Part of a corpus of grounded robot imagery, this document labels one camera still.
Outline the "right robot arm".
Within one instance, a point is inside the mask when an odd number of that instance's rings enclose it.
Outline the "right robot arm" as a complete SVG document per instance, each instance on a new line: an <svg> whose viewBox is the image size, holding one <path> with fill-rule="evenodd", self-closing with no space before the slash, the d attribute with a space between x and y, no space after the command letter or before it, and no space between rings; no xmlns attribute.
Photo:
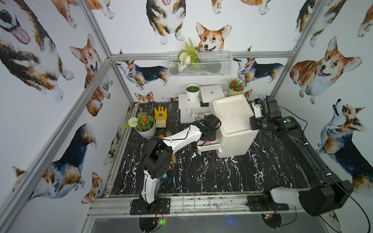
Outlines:
<svg viewBox="0 0 373 233"><path fill-rule="evenodd" d="M276 136L295 158L308 183L308 188L303 189L272 188L273 202L301 207L311 216L342 208L353 192L352 184L342 181L326 165L309 144L298 121L292 116L282 116L276 100L255 99L252 106L251 128Z"/></svg>

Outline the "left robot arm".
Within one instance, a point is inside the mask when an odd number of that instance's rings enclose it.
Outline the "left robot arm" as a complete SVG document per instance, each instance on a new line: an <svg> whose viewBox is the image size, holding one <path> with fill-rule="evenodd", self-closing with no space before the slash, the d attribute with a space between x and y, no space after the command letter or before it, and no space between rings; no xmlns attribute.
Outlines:
<svg viewBox="0 0 373 233"><path fill-rule="evenodd" d="M158 199L159 180L167 173L172 156L189 144L215 140L220 127L221 121L210 114L170 137L151 138L141 161L144 183L140 199L148 205L154 204Z"/></svg>

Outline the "gold brown microphone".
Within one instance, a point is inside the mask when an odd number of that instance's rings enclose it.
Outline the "gold brown microphone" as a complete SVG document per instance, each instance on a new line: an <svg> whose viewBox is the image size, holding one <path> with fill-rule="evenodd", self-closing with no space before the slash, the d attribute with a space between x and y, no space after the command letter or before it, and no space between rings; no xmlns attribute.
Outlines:
<svg viewBox="0 0 373 233"><path fill-rule="evenodd" d="M166 133L165 133L165 136L166 137L170 137L170 136L172 136L173 135L173 133L172 133L172 131L166 131ZM173 154L172 155L172 163L173 163L173 165L174 166L176 166L178 163L177 163L177 157L176 157L176 154Z"/></svg>

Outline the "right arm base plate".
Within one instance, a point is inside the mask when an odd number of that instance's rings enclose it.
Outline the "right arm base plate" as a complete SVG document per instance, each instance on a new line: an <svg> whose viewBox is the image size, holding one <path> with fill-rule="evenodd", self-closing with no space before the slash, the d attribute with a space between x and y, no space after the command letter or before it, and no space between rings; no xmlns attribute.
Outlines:
<svg viewBox="0 0 373 233"><path fill-rule="evenodd" d="M288 211L287 204L275 203L268 195L249 195L247 196L246 206L249 207L251 212L275 212L275 211Z"/></svg>

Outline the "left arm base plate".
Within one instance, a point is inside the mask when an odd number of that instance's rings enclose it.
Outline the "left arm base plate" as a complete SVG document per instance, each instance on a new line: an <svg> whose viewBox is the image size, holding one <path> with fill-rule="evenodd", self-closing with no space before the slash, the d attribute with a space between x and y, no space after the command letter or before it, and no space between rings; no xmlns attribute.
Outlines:
<svg viewBox="0 0 373 233"><path fill-rule="evenodd" d="M155 215L156 212L159 214L169 214L171 207L170 198L158 198L153 203L148 204L143 198L134 199L130 203L130 215Z"/></svg>

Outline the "white drawer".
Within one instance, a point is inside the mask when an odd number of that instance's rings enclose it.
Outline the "white drawer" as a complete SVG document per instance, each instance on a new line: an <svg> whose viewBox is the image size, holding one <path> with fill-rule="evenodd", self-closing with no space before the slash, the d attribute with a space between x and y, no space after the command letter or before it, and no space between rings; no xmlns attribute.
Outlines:
<svg viewBox="0 0 373 233"><path fill-rule="evenodd" d="M194 114L193 115L195 117L195 121L196 120L199 120L200 118L204 118L204 116L202 115L202 113L200 114ZM196 142L196 145L197 145L197 153L199 155L202 154L202 152L206 152L206 151L210 151L210 150L219 150L221 149L221 144L220 144L220 140L218 139L218 130L216 131L216 140L215 141L211 141L211 144L210 145L206 145L205 144L205 141L200 141L199 139L197 140Z"/></svg>

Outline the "white drawer cabinet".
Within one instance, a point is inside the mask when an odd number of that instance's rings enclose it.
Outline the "white drawer cabinet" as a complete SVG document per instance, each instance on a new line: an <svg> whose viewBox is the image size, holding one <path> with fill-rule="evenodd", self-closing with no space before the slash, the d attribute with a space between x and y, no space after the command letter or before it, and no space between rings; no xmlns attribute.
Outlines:
<svg viewBox="0 0 373 233"><path fill-rule="evenodd" d="M212 114L221 122L217 130L219 158L245 155L259 130L252 130L250 117L254 113L244 95L235 95L212 102Z"/></svg>

